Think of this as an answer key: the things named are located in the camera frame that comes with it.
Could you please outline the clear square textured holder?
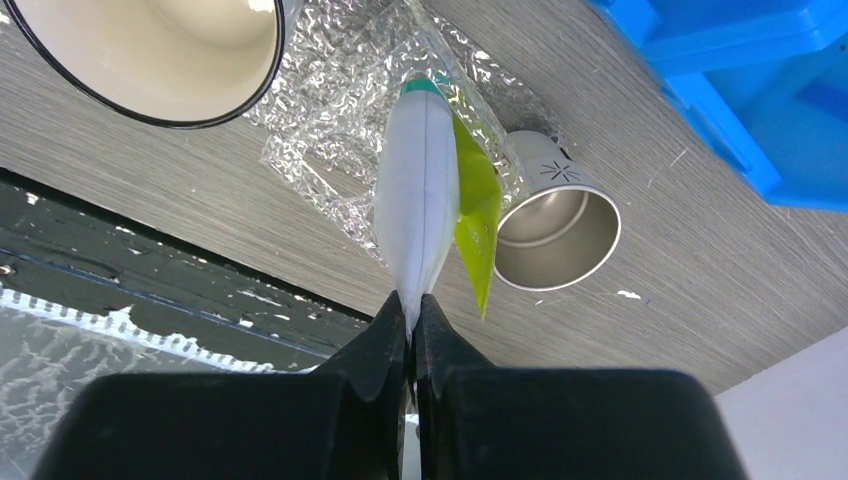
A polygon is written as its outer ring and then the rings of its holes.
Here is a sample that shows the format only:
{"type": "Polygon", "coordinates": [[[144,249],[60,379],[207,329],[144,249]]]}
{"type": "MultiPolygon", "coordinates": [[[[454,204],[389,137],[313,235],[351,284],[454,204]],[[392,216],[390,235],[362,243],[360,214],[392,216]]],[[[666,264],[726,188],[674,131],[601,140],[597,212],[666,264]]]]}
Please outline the clear square textured holder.
{"type": "MultiPolygon", "coordinates": [[[[417,76],[406,82],[419,77],[432,81],[428,76],[417,76]]],[[[377,122],[318,126],[290,137],[263,127],[270,133],[262,154],[263,163],[371,256],[379,253],[372,213],[377,166],[388,115],[404,83],[390,109],[377,122]]],[[[505,198],[514,197],[519,183],[504,145],[506,129],[485,102],[464,116],[460,109],[468,105],[468,100],[459,94],[458,101],[452,103],[438,89],[491,159],[500,174],[505,198]]]]}

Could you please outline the clear oval textured tray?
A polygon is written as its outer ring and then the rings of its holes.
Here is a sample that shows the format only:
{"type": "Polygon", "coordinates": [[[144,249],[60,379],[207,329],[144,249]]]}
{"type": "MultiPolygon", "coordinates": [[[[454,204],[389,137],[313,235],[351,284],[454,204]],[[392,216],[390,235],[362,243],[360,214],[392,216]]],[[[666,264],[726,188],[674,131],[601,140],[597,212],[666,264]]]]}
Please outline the clear oval textured tray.
{"type": "Polygon", "coordinates": [[[428,76],[464,116],[485,102],[508,131],[557,135],[560,121],[518,76],[419,1],[308,1],[270,90],[246,113],[283,137],[377,122],[401,85],[428,76]]]}

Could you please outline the teal cap toothpaste tube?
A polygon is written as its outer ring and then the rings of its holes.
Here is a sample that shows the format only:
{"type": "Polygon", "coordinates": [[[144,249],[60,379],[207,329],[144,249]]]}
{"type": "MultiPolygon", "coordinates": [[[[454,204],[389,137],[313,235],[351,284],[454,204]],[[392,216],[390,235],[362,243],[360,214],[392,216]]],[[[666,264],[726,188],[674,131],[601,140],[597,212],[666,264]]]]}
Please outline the teal cap toothpaste tube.
{"type": "Polygon", "coordinates": [[[428,78],[402,86],[384,133],[374,227],[399,294],[406,334],[420,317],[453,242],[459,171],[452,109],[428,78]]]}

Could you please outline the white enamel mug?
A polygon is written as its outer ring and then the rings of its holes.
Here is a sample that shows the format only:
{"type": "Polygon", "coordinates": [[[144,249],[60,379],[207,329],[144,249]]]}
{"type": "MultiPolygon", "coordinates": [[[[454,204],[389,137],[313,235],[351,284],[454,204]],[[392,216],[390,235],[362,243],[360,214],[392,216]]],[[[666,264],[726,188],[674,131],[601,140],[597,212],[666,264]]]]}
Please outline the white enamel mug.
{"type": "Polygon", "coordinates": [[[133,120],[227,123],[269,91],[301,1],[7,1],[34,50],[69,84],[133,120]]]}

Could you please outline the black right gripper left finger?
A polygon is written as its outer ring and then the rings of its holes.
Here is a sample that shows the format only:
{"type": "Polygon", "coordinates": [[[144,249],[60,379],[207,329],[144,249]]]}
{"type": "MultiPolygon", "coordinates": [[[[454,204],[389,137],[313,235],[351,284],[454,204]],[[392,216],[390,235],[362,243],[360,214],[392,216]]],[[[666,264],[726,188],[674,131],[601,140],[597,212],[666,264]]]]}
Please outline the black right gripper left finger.
{"type": "Polygon", "coordinates": [[[37,479],[397,479],[405,401],[403,312],[315,370],[129,373],[89,384],[37,479]]]}

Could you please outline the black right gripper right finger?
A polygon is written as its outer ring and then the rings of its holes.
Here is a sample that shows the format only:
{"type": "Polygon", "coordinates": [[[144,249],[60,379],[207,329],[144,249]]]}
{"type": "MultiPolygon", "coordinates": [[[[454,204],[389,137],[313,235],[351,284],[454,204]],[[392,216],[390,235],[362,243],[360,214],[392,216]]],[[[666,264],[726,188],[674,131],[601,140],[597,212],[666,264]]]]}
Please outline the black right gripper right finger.
{"type": "Polygon", "coordinates": [[[412,334],[426,479],[742,479],[718,409],[665,369],[499,367],[425,295],[412,334]]]}

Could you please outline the small metal cup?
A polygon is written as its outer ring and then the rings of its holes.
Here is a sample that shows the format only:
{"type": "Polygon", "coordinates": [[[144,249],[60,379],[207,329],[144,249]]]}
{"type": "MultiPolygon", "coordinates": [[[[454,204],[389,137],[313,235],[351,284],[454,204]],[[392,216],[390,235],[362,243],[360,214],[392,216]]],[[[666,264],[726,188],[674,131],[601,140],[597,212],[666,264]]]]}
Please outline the small metal cup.
{"type": "Polygon", "coordinates": [[[529,195],[499,222],[495,274],[515,288],[538,292],[584,280],[618,246],[618,206],[550,137],[520,130],[507,140],[529,195]]]}

